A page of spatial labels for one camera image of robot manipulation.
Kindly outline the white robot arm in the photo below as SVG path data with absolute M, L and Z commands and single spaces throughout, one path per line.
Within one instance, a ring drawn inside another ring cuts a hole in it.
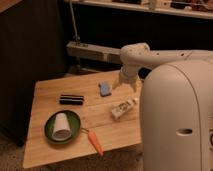
M 140 95 L 144 171 L 213 171 L 213 51 L 152 50 L 145 43 L 120 50 L 116 87 L 136 86 Z

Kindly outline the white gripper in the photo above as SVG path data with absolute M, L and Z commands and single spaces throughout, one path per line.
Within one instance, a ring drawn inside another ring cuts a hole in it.
M 118 80 L 115 80 L 112 89 L 115 90 L 121 84 L 132 84 L 133 91 L 137 91 L 138 68 L 135 66 L 122 66 L 119 72 Z

